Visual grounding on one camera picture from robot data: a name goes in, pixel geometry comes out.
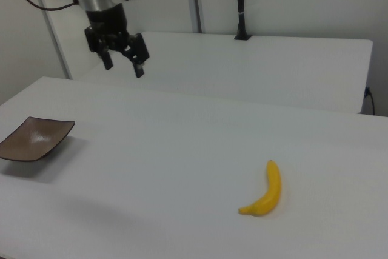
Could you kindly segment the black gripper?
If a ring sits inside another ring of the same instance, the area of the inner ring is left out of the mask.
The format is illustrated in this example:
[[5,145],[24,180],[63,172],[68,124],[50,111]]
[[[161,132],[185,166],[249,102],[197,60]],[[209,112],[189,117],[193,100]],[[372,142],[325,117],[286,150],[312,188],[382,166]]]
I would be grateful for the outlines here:
[[150,55],[142,34],[128,35],[122,4],[102,11],[86,11],[86,14],[90,26],[84,32],[89,50],[98,54],[105,69],[110,70],[113,67],[108,44],[118,40],[119,43],[124,44],[121,54],[133,64],[136,77],[142,77],[143,65]]

